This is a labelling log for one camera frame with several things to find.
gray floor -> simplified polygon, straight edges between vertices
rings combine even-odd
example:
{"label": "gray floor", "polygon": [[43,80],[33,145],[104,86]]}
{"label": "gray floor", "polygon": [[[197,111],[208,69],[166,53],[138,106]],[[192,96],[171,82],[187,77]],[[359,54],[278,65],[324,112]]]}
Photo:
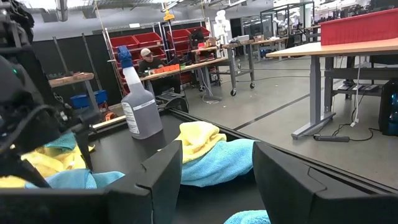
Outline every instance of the gray floor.
{"label": "gray floor", "polygon": [[[255,63],[256,79],[281,76],[309,76],[309,58],[266,61]],[[249,75],[238,77],[249,80]],[[237,128],[266,113],[267,116],[249,124],[238,131],[262,139],[265,142],[283,147],[326,164],[347,170],[362,177],[375,180],[398,189],[398,138],[374,133],[374,137],[365,142],[316,142],[311,137],[294,141],[290,134],[308,122],[309,119],[309,79],[272,78],[256,82],[250,89],[248,82],[237,83],[238,93],[231,96],[229,76],[223,76],[221,87],[212,87],[213,94],[222,96],[217,104],[208,104],[202,100],[198,90],[187,90],[190,114],[229,128]],[[368,128],[378,128],[380,98],[365,96],[359,107],[359,124],[344,127],[340,134],[352,139],[370,136]],[[349,123],[354,101],[346,101],[343,95],[335,96],[334,111],[337,115],[321,134],[331,135],[339,124]]]}

man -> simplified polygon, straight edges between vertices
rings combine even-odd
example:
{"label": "man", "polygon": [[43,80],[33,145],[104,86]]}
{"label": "man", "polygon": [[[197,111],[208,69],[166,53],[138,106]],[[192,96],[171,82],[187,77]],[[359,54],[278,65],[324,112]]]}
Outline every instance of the man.
{"label": "man", "polygon": [[[161,59],[153,56],[152,52],[145,48],[141,50],[142,61],[139,62],[138,75],[140,77],[145,76],[146,70],[151,70],[155,68],[161,68],[166,66]],[[152,87],[154,89],[155,96],[162,94],[163,91],[174,88],[174,93],[180,93],[180,80],[175,77],[165,77],[151,81]]]}

white cap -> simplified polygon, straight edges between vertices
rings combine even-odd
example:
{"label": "white cap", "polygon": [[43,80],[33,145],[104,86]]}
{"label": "white cap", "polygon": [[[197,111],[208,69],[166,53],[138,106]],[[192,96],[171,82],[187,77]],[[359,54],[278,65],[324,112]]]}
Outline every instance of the white cap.
{"label": "white cap", "polygon": [[141,56],[146,57],[151,55],[151,51],[149,49],[142,49],[141,50]]}

gray liquid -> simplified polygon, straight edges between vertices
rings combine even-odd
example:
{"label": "gray liquid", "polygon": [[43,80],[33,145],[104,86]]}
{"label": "gray liquid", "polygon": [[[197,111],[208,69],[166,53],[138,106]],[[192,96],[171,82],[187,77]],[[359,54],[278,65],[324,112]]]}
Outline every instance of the gray liquid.
{"label": "gray liquid", "polygon": [[121,103],[131,136],[136,139],[145,139],[161,131],[163,126],[156,102],[146,105],[155,100],[153,94],[145,90],[141,83],[129,85],[129,89],[130,93],[122,99]]}

white humanoid robot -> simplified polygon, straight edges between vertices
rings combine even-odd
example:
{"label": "white humanoid robot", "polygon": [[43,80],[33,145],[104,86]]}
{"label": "white humanoid robot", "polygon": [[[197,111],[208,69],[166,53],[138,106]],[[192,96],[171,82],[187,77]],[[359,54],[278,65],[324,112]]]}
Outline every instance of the white humanoid robot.
{"label": "white humanoid robot", "polygon": [[228,43],[228,32],[231,31],[231,24],[225,18],[225,10],[217,12],[215,17],[216,24],[214,25],[215,37],[220,40],[221,44]]}
{"label": "white humanoid robot", "polygon": [[[300,13],[297,11],[293,13],[290,17],[290,25],[297,25],[300,22]],[[278,20],[276,17],[274,17],[273,21],[277,24],[278,27],[282,28],[283,31],[287,30],[287,18],[282,21]]]}

